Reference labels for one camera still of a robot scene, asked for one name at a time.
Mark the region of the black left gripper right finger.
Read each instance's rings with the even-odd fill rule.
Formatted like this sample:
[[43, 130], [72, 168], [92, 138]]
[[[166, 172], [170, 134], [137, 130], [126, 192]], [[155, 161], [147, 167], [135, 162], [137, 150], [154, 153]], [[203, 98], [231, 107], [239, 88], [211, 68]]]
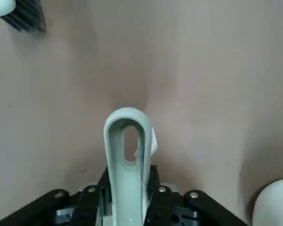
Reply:
[[197, 189], [184, 195], [160, 182], [156, 165], [150, 167], [149, 207], [145, 226], [245, 226], [240, 218]]

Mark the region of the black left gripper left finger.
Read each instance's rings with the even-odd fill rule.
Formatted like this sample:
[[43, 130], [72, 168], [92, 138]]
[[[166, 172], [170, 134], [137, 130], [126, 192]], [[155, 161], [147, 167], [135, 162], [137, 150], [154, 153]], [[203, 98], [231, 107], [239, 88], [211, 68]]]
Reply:
[[0, 226], [101, 226], [111, 202], [108, 169], [75, 194], [54, 189], [0, 220]]

